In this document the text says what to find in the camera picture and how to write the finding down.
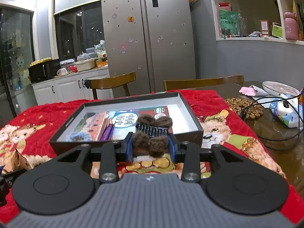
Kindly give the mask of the purple tube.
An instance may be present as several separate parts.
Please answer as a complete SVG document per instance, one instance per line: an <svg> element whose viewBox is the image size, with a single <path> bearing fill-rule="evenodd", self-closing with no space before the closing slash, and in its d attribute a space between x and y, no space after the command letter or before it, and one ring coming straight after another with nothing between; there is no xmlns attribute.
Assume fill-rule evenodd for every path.
<svg viewBox="0 0 304 228"><path fill-rule="evenodd" d="M107 120L107 124L106 127L102 133L102 136L100 138L100 141L109 141L111 136L112 136L112 131L113 131L113 122L112 120L109 118Z"/></svg>

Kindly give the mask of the brown snack packet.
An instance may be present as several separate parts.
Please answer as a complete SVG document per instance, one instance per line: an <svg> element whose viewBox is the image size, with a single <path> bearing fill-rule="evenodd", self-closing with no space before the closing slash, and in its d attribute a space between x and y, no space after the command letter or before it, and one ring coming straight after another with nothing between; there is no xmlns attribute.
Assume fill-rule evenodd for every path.
<svg viewBox="0 0 304 228"><path fill-rule="evenodd" d="M31 170L31 166L28 160L15 149L14 153L11 153L10 156L8 156L8 158L1 163L1 175L5 175L20 169L29 171Z"/></svg>

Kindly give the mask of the brown fuzzy hair claw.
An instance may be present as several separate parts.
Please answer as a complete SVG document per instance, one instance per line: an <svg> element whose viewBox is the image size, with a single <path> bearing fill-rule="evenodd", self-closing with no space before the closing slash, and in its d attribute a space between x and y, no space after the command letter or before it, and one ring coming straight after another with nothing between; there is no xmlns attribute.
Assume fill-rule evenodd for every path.
<svg viewBox="0 0 304 228"><path fill-rule="evenodd" d="M160 158L169 153L169 130L173 125L170 117L154 118L149 114L140 115L132 134L132 148L135 156L149 155Z"/></svg>

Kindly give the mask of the black shallow cardboard box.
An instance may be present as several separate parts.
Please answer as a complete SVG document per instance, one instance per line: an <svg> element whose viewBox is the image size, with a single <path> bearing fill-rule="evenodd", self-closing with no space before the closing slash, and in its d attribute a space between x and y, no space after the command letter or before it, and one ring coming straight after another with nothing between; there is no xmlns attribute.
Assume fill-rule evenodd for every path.
<svg viewBox="0 0 304 228"><path fill-rule="evenodd" d="M58 129L49 143L60 155L82 143L99 147L107 141L122 141L136 132L137 119L169 117L168 132L179 141L201 145L203 129L180 92L158 93L82 104Z"/></svg>

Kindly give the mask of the red teddy bear blanket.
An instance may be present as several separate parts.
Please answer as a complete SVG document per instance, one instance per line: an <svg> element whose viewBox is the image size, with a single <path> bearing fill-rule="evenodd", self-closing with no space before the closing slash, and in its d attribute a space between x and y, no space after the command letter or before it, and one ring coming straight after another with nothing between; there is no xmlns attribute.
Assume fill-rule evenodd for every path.
<svg viewBox="0 0 304 228"><path fill-rule="evenodd" d="M231 132L230 138L224 142L225 147L257 163L261 163L262 157L266 157L271 162L269 168L277 166L253 130L228 107L216 91L181 90L180 93L204 125L211 121L213 116L225 116L224 121ZM76 100L38 105L27 109L2 126L1 165L5 165L16 152L27 158L32 166L56 157L49 144L50 138L85 103L86 100Z"/></svg>

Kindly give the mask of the right wooden chair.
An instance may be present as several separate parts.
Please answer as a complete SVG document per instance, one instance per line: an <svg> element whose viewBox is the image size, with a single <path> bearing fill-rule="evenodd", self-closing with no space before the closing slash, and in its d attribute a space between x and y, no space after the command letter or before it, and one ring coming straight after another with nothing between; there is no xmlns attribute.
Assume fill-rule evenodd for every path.
<svg viewBox="0 0 304 228"><path fill-rule="evenodd" d="M194 89L205 86L217 86L221 84L244 82L243 75L234 75L227 77L206 78L206 79L188 79L188 80L165 80L163 82L165 91L177 89Z"/></svg>

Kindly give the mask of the left wooden chair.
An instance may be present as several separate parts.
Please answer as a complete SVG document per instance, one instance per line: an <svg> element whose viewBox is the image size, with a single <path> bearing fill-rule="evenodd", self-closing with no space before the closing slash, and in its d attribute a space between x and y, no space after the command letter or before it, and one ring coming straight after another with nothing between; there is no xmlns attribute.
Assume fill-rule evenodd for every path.
<svg viewBox="0 0 304 228"><path fill-rule="evenodd" d="M129 97L128 84L136 81L136 73L131 72L115 77L108 77L103 79L86 79L84 80L84 85L87 89L91 89L93 93L93 99L98 99L97 90L98 89L114 89L120 86L123 87L125 96Z"/></svg>

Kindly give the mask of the wooden bead trivet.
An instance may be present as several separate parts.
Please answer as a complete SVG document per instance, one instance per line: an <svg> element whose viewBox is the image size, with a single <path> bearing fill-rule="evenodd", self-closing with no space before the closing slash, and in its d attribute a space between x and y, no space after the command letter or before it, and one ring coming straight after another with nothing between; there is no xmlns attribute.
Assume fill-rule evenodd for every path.
<svg viewBox="0 0 304 228"><path fill-rule="evenodd" d="M262 105L254 103L244 98L226 98L225 102L242 120L256 120L263 116L264 108Z"/></svg>

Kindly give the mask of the white kitchen cabinet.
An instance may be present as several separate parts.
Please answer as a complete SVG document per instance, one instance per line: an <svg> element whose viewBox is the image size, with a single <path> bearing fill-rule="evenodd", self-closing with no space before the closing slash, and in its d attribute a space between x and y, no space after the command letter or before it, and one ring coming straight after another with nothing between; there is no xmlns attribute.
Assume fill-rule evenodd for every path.
<svg viewBox="0 0 304 228"><path fill-rule="evenodd" d="M91 89L85 87L87 79L108 78L108 67L93 68L91 70L54 77L32 85L36 101L39 105L55 102L69 102L74 100L93 99Z"/></svg>

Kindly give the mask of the beige plastic basin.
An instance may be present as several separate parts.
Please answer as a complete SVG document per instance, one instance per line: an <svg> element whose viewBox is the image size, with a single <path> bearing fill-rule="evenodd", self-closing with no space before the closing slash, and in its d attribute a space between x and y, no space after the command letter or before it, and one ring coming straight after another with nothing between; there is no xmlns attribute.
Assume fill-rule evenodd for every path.
<svg viewBox="0 0 304 228"><path fill-rule="evenodd" d="M77 68L77 72L91 70L95 67L95 59L78 61L75 63L75 67Z"/></svg>

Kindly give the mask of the pink cloth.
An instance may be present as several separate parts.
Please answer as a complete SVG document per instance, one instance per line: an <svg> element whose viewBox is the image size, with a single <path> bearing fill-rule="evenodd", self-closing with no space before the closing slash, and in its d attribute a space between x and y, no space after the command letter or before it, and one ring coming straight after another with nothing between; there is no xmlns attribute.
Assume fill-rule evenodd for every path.
<svg viewBox="0 0 304 228"><path fill-rule="evenodd" d="M251 97L262 97L269 95L269 93L267 93L266 91L255 85L250 85L249 87L243 86L240 88L239 92L245 96L251 96Z"/></svg>

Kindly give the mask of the white mug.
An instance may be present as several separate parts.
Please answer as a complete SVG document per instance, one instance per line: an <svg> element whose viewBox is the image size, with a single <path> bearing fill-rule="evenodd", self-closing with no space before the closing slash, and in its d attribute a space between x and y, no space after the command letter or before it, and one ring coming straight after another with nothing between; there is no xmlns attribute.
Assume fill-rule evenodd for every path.
<svg viewBox="0 0 304 228"><path fill-rule="evenodd" d="M63 75L66 75L66 74L68 74L68 71L67 71L66 68L61 68L61 69L57 70L57 75L58 76L63 76Z"/></svg>

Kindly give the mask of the silver double door refrigerator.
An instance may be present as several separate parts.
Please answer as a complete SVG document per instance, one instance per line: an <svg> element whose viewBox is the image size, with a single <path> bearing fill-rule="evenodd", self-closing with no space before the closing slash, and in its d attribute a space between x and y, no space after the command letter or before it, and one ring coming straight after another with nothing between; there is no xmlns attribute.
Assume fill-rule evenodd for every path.
<svg viewBox="0 0 304 228"><path fill-rule="evenodd" d="M132 95L162 92L196 76L188 0L101 0L111 77L135 72Z"/></svg>

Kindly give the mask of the white plate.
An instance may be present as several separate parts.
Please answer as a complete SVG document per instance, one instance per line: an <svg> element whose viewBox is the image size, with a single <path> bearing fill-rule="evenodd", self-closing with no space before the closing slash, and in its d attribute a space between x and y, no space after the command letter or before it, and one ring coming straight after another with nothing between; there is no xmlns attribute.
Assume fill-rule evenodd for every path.
<svg viewBox="0 0 304 228"><path fill-rule="evenodd" d="M279 94L298 96L300 91L292 86L286 85L284 83L274 82L274 81L264 81L262 82L262 87L271 96L278 96Z"/></svg>

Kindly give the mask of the green box on shelf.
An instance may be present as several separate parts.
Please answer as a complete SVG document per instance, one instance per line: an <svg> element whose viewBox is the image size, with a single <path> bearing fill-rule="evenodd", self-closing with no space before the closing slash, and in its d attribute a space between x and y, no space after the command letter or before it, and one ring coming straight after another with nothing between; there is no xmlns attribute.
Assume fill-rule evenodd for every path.
<svg viewBox="0 0 304 228"><path fill-rule="evenodd" d="M241 36L240 14L238 12L220 9L218 14L223 38Z"/></svg>

